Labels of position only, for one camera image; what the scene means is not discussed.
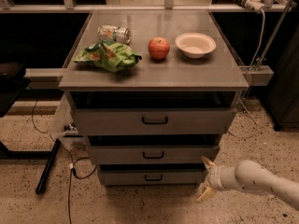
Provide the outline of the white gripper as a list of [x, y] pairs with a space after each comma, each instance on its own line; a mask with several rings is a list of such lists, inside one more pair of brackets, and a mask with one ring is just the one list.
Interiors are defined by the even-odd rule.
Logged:
[[225, 190], [225, 187], [221, 183], [221, 167], [205, 156], [202, 156], [201, 159], [208, 170], [207, 182], [209, 185], [201, 184], [199, 186], [199, 195], [196, 198], [198, 203], [202, 203], [214, 197], [217, 193], [216, 190]]

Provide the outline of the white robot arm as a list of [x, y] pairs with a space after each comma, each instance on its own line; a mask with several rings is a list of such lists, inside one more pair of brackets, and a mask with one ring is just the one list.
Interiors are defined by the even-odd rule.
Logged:
[[201, 157], [207, 168], [207, 183], [201, 187], [196, 201], [202, 203], [218, 191], [237, 190], [255, 195], [272, 194], [295, 210], [299, 210], [299, 184], [274, 175], [256, 161], [241, 161], [236, 166], [217, 165]]

